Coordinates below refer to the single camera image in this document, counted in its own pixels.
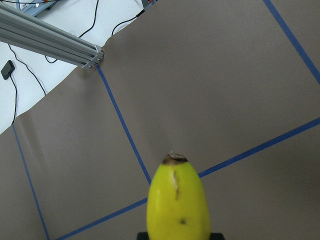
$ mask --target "black device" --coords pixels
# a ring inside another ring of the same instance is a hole
[[[149,240],[147,232],[139,232],[136,236],[136,240]],[[210,240],[225,240],[221,233],[211,233]]]
[[[14,63],[11,60],[7,61],[1,70],[4,80],[7,80],[15,69]]]

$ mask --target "blue tape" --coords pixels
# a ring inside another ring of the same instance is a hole
[[[83,231],[85,231],[85,230],[87,230],[89,228],[92,228],[92,227],[94,227],[94,226],[96,226],[98,224],[101,224],[101,223],[103,223],[103,222],[105,222],[107,220],[113,219],[116,216],[124,214],[124,213],[126,213],[126,212],[128,212],[128,211],[130,211],[132,209],[135,209],[135,208],[145,204],[146,202],[147,202],[147,198],[141,199],[140,201],[137,201],[137,202],[135,202],[135,203],[133,203],[133,204],[131,204],[129,206],[126,206],[125,208],[122,208],[122,209],[120,209],[118,211],[115,211],[115,212],[113,212],[113,213],[111,213],[111,214],[109,214],[107,216],[104,216],[104,217],[102,217],[102,218],[100,218],[100,219],[98,219],[98,220],[96,220],[96,221],[94,221],[92,223],[89,223],[89,224],[87,224],[87,225],[85,225],[83,227],[80,227],[77,230],[74,230],[74,231],[72,231],[72,232],[70,232],[70,233],[68,233],[66,235],[63,235],[63,236],[57,238],[56,240],[64,240],[64,239],[70,238],[70,237],[72,237],[72,236],[74,236],[74,235],[76,235],[78,233],[81,233],[81,232],[83,232]]]
[[[304,63],[307,65],[315,79],[320,84],[320,72],[314,65],[314,63],[311,61],[308,54],[305,52],[304,48],[301,46],[301,44],[298,42],[297,38],[293,34],[293,32],[290,30],[288,25],[286,24],[285,20],[281,17],[280,13],[277,11],[276,7],[273,5],[271,0],[263,0],[266,7],[269,9],[275,20],[278,22],[282,30],[284,31],[285,35],[288,37],[292,45],[294,46],[295,50],[298,52]]]
[[[240,160],[242,160],[244,158],[247,158],[247,157],[249,157],[249,156],[251,156],[253,154],[256,154],[256,153],[258,153],[258,152],[260,152],[260,151],[262,151],[264,149],[267,149],[267,148],[269,148],[269,147],[271,147],[273,145],[276,145],[276,144],[282,142],[283,140],[291,138],[291,137],[293,137],[293,136],[295,136],[297,134],[300,134],[300,133],[302,133],[302,132],[304,132],[304,131],[306,131],[308,129],[311,129],[311,128],[319,125],[319,124],[320,124],[320,117],[315,119],[315,120],[312,120],[312,121],[310,121],[310,122],[308,122],[308,123],[306,123],[306,124],[304,124],[302,126],[299,126],[299,127],[295,128],[295,129],[293,129],[291,131],[288,131],[288,132],[286,132],[286,133],[284,133],[284,134],[282,134],[280,136],[277,136],[277,137],[275,137],[275,138],[273,138],[273,139],[271,139],[269,141],[266,141],[265,143],[262,143],[262,144],[260,144],[258,146],[255,146],[254,148],[251,148],[250,150],[245,151],[245,152],[243,152],[243,153],[241,153],[241,154],[239,154],[239,155],[237,155],[235,157],[232,157],[232,158],[230,158],[230,159],[228,159],[226,161],[223,161],[223,162],[221,162],[221,163],[219,163],[219,164],[217,164],[217,165],[215,165],[213,167],[210,167],[210,168],[200,172],[198,175],[199,175],[200,178],[203,178],[204,176],[212,174],[213,172],[216,172],[216,171],[218,171],[220,169],[223,169],[223,168],[225,168],[225,167],[227,167],[227,166],[229,166],[231,164],[234,164],[234,163],[236,163],[236,162],[238,162],[238,161],[240,161]]]
[[[115,99],[115,97],[114,97],[114,95],[113,95],[113,93],[112,93],[112,91],[111,91],[111,88],[110,88],[110,86],[109,86],[109,84],[108,84],[108,81],[107,81],[104,73],[102,72],[100,66],[97,66],[97,69],[98,69],[98,72],[99,72],[99,74],[100,74],[100,77],[102,78],[102,80],[103,80],[103,82],[104,82],[105,88],[106,88],[106,90],[107,90],[107,92],[108,92],[108,94],[109,94],[109,96],[110,96],[110,99],[111,99],[111,101],[112,101],[112,104],[113,104],[113,106],[114,106],[114,109],[115,109],[115,111],[116,111],[116,114],[118,115],[118,117],[119,117],[119,119],[120,119],[120,122],[121,122],[121,124],[122,124],[122,127],[123,127],[123,129],[124,129],[124,131],[125,131],[125,134],[126,134],[128,140],[129,140],[130,144],[131,144],[131,147],[132,147],[132,149],[133,149],[133,151],[134,151],[134,154],[135,154],[136,158],[138,159],[138,162],[139,162],[139,164],[140,164],[140,166],[141,166],[141,168],[142,168],[142,171],[143,171],[143,173],[144,173],[144,175],[145,175],[145,178],[146,178],[146,180],[148,181],[148,183],[149,183],[149,185],[150,185],[150,184],[151,184],[150,175],[149,175],[149,173],[148,173],[148,171],[147,171],[147,168],[146,168],[144,162],[142,161],[142,158],[141,158],[141,156],[140,156],[140,154],[139,154],[139,151],[138,151],[138,149],[137,149],[137,147],[136,147],[136,145],[135,145],[135,142],[134,142],[133,138],[131,137],[131,134],[130,134],[130,132],[129,132],[129,129],[128,129],[128,127],[127,127],[127,125],[126,125],[126,122],[125,122],[125,120],[124,120],[124,118],[123,118],[123,116],[122,116],[122,114],[121,114],[121,112],[120,112],[120,109],[119,109],[118,104],[117,104],[117,102],[116,102],[116,99]]]
[[[43,226],[43,229],[44,229],[44,233],[45,233],[46,239],[50,240],[49,233],[48,233],[48,230],[47,230],[47,226],[46,226],[44,217],[42,215],[42,212],[41,212],[41,209],[40,209],[40,205],[39,205],[39,202],[38,202],[38,199],[37,199],[37,195],[36,195],[36,192],[35,192],[35,189],[34,189],[34,185],[32,184],[32,181],[31,181],[31,177],[30,177],[30,174],[29,174],[28,166],[27,166],[27,163],[26,163],[26,160],[25,160],[25,155],[24,155],[24,152],[22,151],[22,147],[20,145],[20,141],[19,141],[18,134],[17,134],[17,131],[16,131],[16,128],[15,128],[14,124],[12,124],[12,128],[13,128],[14,136],[15,136],[15,139],[16,139],[16,143],[18,145],[18,148],[19,148],[19,151],[20,151],[20,154],[21,154],[22,162],[23,162],[23,165],[24,165],[24,170],[25,170],[25,173],[26,173],[26,176],[28,178],[29,185],[30,185],[30,188],[31,188],[31,191],[32,191],[33,199],[35,201],[35,205],[36,205],[36,208],[38,210],[38,213],[39,213],[39,216],[40,216],[40,219],[41,219],[41,223],[42,223],[42,226]]]
[[[300,134],[300,133],[302,133],[302,132],[304,132],[304,131],[306,131],[308,129],[311,129],[311,128],[319,125],[319,124],[320,124],[320,117],[315,119],[315,120],[313,120],[313,121],[310,121],[310,122],[308,122],[308,123],[306,123],[306,124],[304,124],[302,126],[299,126],[299,127],[295,128],[295,129],[293,129],[291,131],[288,131],[288,132],[286,132],[286,133],[284,133],[284,134],[282,134],[280,136],[277,136],[277,137],[275,137],[275,138],[273,138],[273,139],[271,139],[271,140],[269,140],[269,141],[267,141],[267,142],[265,142],[265,143],[263,143],[261,145],[258,145],[258,146],[254,147],[254,148],[252,148],[252,149],[250,149],[248,151],[245,151],[245,152],[243,152],[243,153],[241,153],[241,154],[239,154],[239,155],[237,155],[237,156],[235,156],[233,158],[230,158],[230,159],[228,159],[228,160],[226,160],[226,161],[224,161],[222,163],[219,163],[219,164],[217,164],[217,165],[215,165],[213,167],[210,167],[207,170],[204,170],[204,171],[200,172],[198,175],[199,175],[200,178],[202,178],[204,176],[207,176],[207,175],[209,175],[209,174],[211,174],[213,172],[216,172],[216,171],[218,171],[220,169],[223,169],[223,168],[225,168],[225,167],[227,167],[227,166],[229,166],[231,164],[234,164],[234,163],[236,163],[236,162],[238,162],[238,161],[240,161],[240,160],[242,160],[242,159],[244,159],[246,157],[249,157],[249,156],[251,156],[251,155],[253,155],[255,153],[258,153],[258,152],[260,152],[260,151],[262,151],[262,150],[264,150],[266,148],[269,148],[269,147],[271,147],[271,146],[273,146],[275,144],[278,144],[278,143],[280,143],[280,142],[282,142],[282,141],[284,141],[284,140],[286,140],[288,138],[291,138],[291,137],[293,137],[293,136],[295,136],[297,134]],[[114,218],[116,216],[124,214],[124,213],[126,213],[126,212],[128,212],[128,211],[130,211],[132,209],[135,209],[135,208],[147,203],[147,200],[148,200],[148,198],[146,197],[146,198],[144,198],[144,199],[142,199],[140,201],[137,201],[137,202],[135,202],[135,203],[133,203],[133,204],[131,204],[129,206],[126,206],[125,208],[122,208],[122,209],[120,209],[120,210],[118,210],[118,211],[116,211],[114,213],[111,213],[111,214],[109,214],[109,215],[107,215],[107,216],[105,216],[103,218],[100,218],[100,219],[98,219],[98,220],[96,220],[96,221],[94,221],[92,223],[89,223],[89,224],[87,224],[87,225],[85,225],[83,227],[80,227],[80,228],[78,228],[78,229],[76,229],[76,230],[74,230],[74,231],[72,231],[72,232],[70,232],[70,233],[68,233],[68,234],[66,234],[64,236],[61,236],[61,237],[57,238],[56,240],[64,240],[64,239],[70,238],[70,237],[72,237],[72,236],[74,236],[74,235],[76,235],[76,234],[78,234],[80,232],[83,232],[83,231],[85,231],[85,230],[87,230],[89,228],[92,228],[92,227],[94,227],[94,226],[96,226],[98,224],[101,224],[101,223],[103,223],[103,222],[105,222],[107,220],[110,220],[110,219],[112,219],[112,218]]]

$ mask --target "wire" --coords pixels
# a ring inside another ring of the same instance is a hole
[[[44,55],[45,60],[50,63],[50,64],[54,64],[56,61],[58,61],[58,59],[54,60],[54,61],[49,61],[48,57],[46,55]]]
[[[7,0],[0,0],[1,2],[6,2],[6,3],[12,3],[16,4],[16,1],[7,1]],[[52,3],[52,2],[58,2],[61,0],[47,0],[47,1],[40,1],[40,2],[19,2],[19,4],[46,4],[46,3]]]
[[[99,4],[99,0],[96,0],[96,5],[95,5],[95,11],[94,11],[94,19],[93,19],[93,23],[92,26],[86,30],[84,33],[82,33],[79,38],[81,38],[83,35],[85,35],[87,32],[89,32],[91,29],[94,28],[95,24],[96,24],[96,19],[97,19],[97,9],[98,9],[98,4]],[[44,56],[45,60],[50,63],[50,64],[54,64],[56,61],[58,61],[58,59],[54,60],[54,61],[49,61],[49,59],[47,58],[47,56]]]
[[[79,38],[81,38],[83,35],[85,35],[87,32],[89,32],[91,29],[94,28],[94,26],[95,26],[95,24],[96,24],[96,18],[97,18],[98,3],[99,3],[99,0],[96,0],[95,11],[94,11],[94,20],[93,20],[92,26],[91,26],[87,31],[85,31],[84,33],[82,33],[82,34],[79,36]]]
[[[11,82],[12,82],[12,84],[14,86],[14,89],[15,89],[14,115],[13,115],[13,121],[11,123],[11,124],[13,124],[15,122],[15,120],[16,120],[16,114],[17,114],[17,96],[18,96],[18,91],[17,91],[17,86],[16,86],[14,80],[11,77],[11,74],[10,74],[10,79],[11,79]]]
[[[118,26],[120,26],[121,24],[125,24],[125,23],[127,23],[127,22],[130,22],[130,21],[132,21],[132,20],[134,20],[134,19],[137,19],[137,18],[138,18],[141,14],[143,14],[144,12],[145,12],[145,10],[142,9],[142,11],[139,12],[135,17],[133,17],[133,18],[131,18],[131,19],[129,19],[129,20],[126,20],[126,21],[122,21],[122,22],[120,22],[119,24],[117,24],[117,25],[114,27],[114,29],[112,30],[111,36],[114,35],[114,32],[115,32],[115,30],[116,30],[116,28],[117,28]]]
[[[38,82],[38,84],[40,85],[40,87],[41,87],[44,95],[47,95],[44,87],[41,85],[41,83],[40,83],[39,79],[36,77],[36,75],[29,69],[29,67],[28,67],[27,64],[25,64],[23,61],[20,61],[20,60],[17,58],[17,54],[15,53],[15,51],[12,50],[10,44],[8,44],[8,46],[9,46],[11,52],[13,52],[15,59],[16,59],[17,61],[19,61],[20,63],[22,63],[23,65],[25,65],[26,69],[28,69],[28,71],[34,76],[35,80],[36,80],[36,81]]]

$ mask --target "banana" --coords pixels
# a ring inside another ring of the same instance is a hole
[[[149,189],[146,226],[150,240],[209,240],[211,225],[201,180],[181,154],[169,153]]]

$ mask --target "white surface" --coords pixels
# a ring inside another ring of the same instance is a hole
[[[42,12],[38,18],[66,32],[79,36],[89,29],[95,16],[96,0],[61,0],[50,10]],[[133,18],[142,10],[140,0],[100,0],[94,28],[82,38],[88,42],[103,46],[111,36],[113,28],[120,22]],[[57,61],[49,64],[41,54],[12,46],[19,60],[25,62],[44,89],[50,92],[76,67]],[[15,59],[8,45],[0,42],[0,68],[12,60],[15,70],[12,74],[18,98],[16,116],[26,112],[44,97],[38,82],[26,67]],[[15,111],[15,88],[10,81],[0,77],[0,134],[12,123]]]

